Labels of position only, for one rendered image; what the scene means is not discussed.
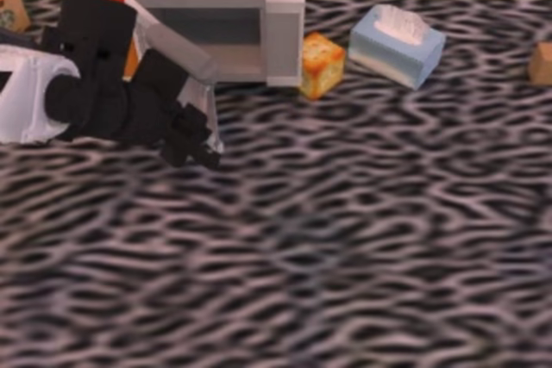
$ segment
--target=brown box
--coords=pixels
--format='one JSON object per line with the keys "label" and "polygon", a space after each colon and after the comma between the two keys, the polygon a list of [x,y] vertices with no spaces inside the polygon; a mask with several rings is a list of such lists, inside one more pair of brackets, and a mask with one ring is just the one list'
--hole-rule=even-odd
{"label": "brown box", "polygon": [[23,32],[29,25],[23,0],[0,0],[0,28]]}
{"label": "brown box", "polygon": [[539,42],[531,55],[529,78],[535,85],[552,85],[552,42]]}

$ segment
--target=table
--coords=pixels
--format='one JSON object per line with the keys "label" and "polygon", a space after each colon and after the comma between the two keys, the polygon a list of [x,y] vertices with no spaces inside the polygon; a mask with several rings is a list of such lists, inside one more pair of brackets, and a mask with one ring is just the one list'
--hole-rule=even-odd
{"label": "table", "polygon": [[[0,148],[0,365],[552,366],[552,1],[392,1],[448,34],[417,92],[217,92],[220,172]],[[309,1],[345,44],[376,1]],[[29,2],[34,34],[59,1]]]}

